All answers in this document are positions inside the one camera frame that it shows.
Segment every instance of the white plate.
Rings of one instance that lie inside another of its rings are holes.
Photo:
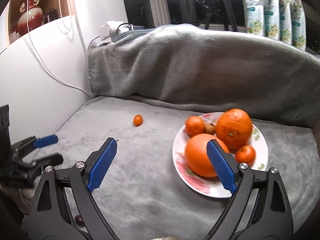
[[[200,115],[206,123],[216,124],[222,112],[208,113]],[[230,191],[224,189],[218,178],[204,179],[194,174],[186,165],[184,158],[184,149],[189,136],[185,131],[185,125],[177,133],[173,142],[172,157],[173,163],[176,167],[180,178],[193,190],[200,194],[215,197],[215,198],[229,198]],[[265,171],[268,165],[268,146],[262,133],[253,125],[252,134],[248,142],[256,150],[256,159],[251,166],[254,170]]]

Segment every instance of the blue textured pad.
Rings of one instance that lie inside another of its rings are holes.
[[[42,148],[54,143],[58,142],[58,137],[53,134],[53,135],[49,135],[47,137],[42,137],[42,138],[38,138],[37,140],[35,140],[35,142],[33,143],[33,146],[35,148]]]
[[[209,157],[209,160],[223,187],[233,194],[237,189],[235,184],[235,174],[212,141],[207,143],[207,156]]]
[[[104,176],[106,175],[113,159],[117,153],[117,141],[112,139],[112,141],[105,148],[100,158],[97,160],[96,164],[90,171],[89,183],[87,189],[92,193],[95,188],[100,187]]]

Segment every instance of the floral packaging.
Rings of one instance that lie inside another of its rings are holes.
[[[301,0],[291,0],[292,45],[306,50],[306,16]]]
[[[263,36],[263,0],[243,0],[248,33]]]
[[[279,0],[264,0],[265,36],[279,40]]]
[[[289,45],[292,43],[290,2],[291,0],[279,0],[280,40]]]

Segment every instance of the brown fruit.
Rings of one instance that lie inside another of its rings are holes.
[[[204,121],[199,116],[190,116],[186,120],[186,132],[190,136],[195,136],[204,132]]]
[[[140,115],[140,114],[137,114],[137,115],[134,117],[134,119],[133,119],[133,124],[134,124],[135,126],[141,125],[142,122],[143,122],[143,118],[142,118],[142,115]]]
[[[186,144],[184,150],[184,156],[186,159],[187,166],[196,174],[199,174],[203,177],[216,177],[217,173],[215,172],[208,156],[207,156],[207,143],[208,141],[216,139],[222,149],[225,152],[229,152],[227,146],[219,140],[217,137],[202,133],[196,136],[193,136]]]
[[[204,133],[213,135],[216,132],[216,126],[213,123],[206,123]]]
[[[238,163],[246,163],[249,166],[252,166],[254,160],[256,159],[256,150],[250,145],[242,146],[236,152],[235,158]]]
[[[239,149],[246,145],[252,132],[249,115],[241,109],[231,109],[220,116],[216,126],[217,137],[228,148]]]

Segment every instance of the kiwi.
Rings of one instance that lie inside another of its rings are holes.
[[[206,123],[204,133],[213,135],[216,132],[216,126],[213,123]]]

